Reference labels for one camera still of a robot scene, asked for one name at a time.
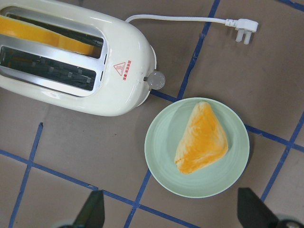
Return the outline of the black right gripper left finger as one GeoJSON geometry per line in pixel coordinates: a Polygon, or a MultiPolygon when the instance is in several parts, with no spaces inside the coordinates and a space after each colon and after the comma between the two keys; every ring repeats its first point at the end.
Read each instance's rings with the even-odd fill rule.
{"type": "Polygon", "coordinates": [[[102,228],[105,223],[104,193],[92,191],[73,222],[73,228],[102,228]]]}

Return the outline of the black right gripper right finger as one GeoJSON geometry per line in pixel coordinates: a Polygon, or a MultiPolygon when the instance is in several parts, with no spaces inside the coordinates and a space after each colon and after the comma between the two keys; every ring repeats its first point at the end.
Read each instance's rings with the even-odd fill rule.
{"type": "Polygon", "coordinates": [[[250,189],[239,188],[237,218],[243,228],[275,228],[278,217],[250,189]]]}

